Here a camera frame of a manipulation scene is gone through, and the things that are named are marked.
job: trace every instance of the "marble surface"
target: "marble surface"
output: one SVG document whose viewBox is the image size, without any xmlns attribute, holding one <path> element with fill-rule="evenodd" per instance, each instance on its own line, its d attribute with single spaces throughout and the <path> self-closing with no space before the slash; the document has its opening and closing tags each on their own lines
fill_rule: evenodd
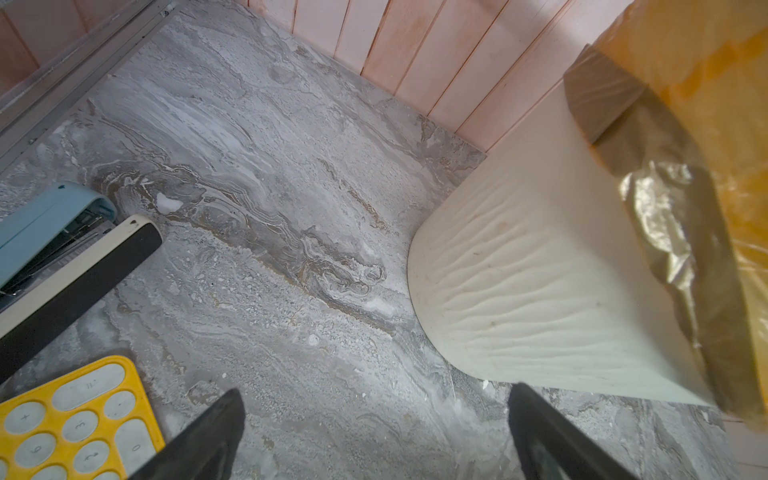
<svg viewBox="0 0 768 480">
<path fill-rule="evenodd" d="M 509 386 L 445 362 L 406 282 L 482 159 L 239 5 L 191 2 L 0 181 L 0 216 L 74 180 L 165 239 L 0 394 L 123 353 L 168 439 L 240 389 L 234 478 L 522 478 Z M 715 409 L 539 390 L 640 478 L 738 478 Z"/>
</svg>

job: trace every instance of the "yellow calculator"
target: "yellow calculator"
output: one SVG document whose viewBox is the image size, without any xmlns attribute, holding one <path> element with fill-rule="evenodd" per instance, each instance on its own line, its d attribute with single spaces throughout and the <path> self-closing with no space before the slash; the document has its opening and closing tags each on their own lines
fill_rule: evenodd
<svg viewBox="0 0 768 480">
<path fill-rule="evenodd" d="M 0 404 L 0 480 L 120 480 L 164 446 L 136 366 L 124 356 Z"/>
</svg>

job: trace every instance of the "oval calculator button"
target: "oval calculator button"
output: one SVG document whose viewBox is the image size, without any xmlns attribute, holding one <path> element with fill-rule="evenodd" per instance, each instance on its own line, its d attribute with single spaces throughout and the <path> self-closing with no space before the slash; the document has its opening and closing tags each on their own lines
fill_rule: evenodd
<svg viewBox="0 0 768 480">
<path fill-rule="evenodd" d="M 155 454 L 147 425 L 140 419 L 131 419 L 120 425 L 114 433 L 114 444 L 129 477 Z"/>
<path fill-rule="evenodd" d="M 120 480 L 120 475 L 115 472 L 104 472 L 96 475 L 94 480 Z"/>
<path fill-rule="evenodd" d="M 5 417 L 4 427 L 8 433 L 20 435 L 29 433 L 40 425 L 45 417 L 45 406 L 40 402 L 22 403 Z"/>
<path fill-rule="evenodd" d="M 136 396 L 132 392 L 123 390 L 109 397 L 104 404 L 104 414 L 109 419 L 122 419 L 136 406 Z"/>
<path fill-rule="evenodd" d="M 56 448 L 56 437 L 50 433 L 38 433 L 22 442 L 13 458 L 20 466 L 32 468 L 48 460 Z"/>
<path fill-rule="evenodd" d="M 59 465 L 51 465 L 35 473 L 31 480 L 67 480 L 67 471 Z"/>
<path fill-rule="evenodd" d="M 98 416 L 90 410 L 77 412 L 69 417 L 61 429 L 61 436 L 68 442 L 82 442 L 96 431 Z"/>
<path fill-rule="evenodd" d="M 101 440 L 88 443 L 74 454 L 72 466 L 80 473 L 96 472 L 109 456 L 109 445 Z"/>
<path fill-rule="evenodd" d="M 53 394 L 53 406 L 62 412 L 76 409 L 117 387 L 124 378 L 122 365 L 110 363 L 102 366 L 58 387 Z"/>
</svg>

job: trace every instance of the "white debris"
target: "white debris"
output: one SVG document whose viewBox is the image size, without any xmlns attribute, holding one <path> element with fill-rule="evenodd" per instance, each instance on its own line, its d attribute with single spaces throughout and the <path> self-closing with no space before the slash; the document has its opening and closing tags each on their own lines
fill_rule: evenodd
<svg viewBox="0 0 768 480">
<path fill-rule="evenodd" d="M 157 193 L 157 201 L 155 202 L 157 211 L 163 215 L 172 214 L 176 210 L 179 210 L 184 205 L 181 200 L 174 200 L 163 195 L 162 192 Z"/>
</svg>

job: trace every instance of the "round calculator button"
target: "round calculator button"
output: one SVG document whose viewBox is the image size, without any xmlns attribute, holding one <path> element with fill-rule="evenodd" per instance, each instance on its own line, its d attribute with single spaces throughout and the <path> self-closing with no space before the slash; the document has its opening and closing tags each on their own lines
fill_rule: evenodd
<svg viewBox="0 0 768 480">
<path fill-rule="evenodd" d="M 120 480 L 120 475 L 115 472 L 104 472 L 96 475 L 94 480 Z"/>
<path fill-rule="evenodd" d="M 127 390 L 123 390 L 109 397 L 109 400 L 104 404 L 104 414 L 109 419 L 122 419 L 131 413 L 135 406 L 136 396 Z"/>
<path fill-rule="evenodd" d="M 21 435 L 34 430 L 44 417 L 45 406 L 42 403 L 26 402 L 11 410 L 5 417 L 4 427 L 8 433 Z"/>
<path fill-rule="evenodd" d="M 109 445 L 101 440 L 88 443 L 74 454 L 72 466 L 80 473 L 96 472 L 109 456 Z"/>
<path fill-rule="evenodd" d="M 56 437 L 50 433 L 38 433 L 23 441 L 13 458 L 20 466 L 32 468 L 48 460 L 55 448 Z"/>
<path fill-rule="evenodd" d="M 35 473 L 31 480 L 67 480 L 67 471 L 59 465 L 51 465 Z"/>
<path fill-rule="evenodd" d="M 82 442 L 96 431 L 98 417 L 91 410 L 77 412 L 64 423 L 61 436 L 68 442 Z"/>
</svg>

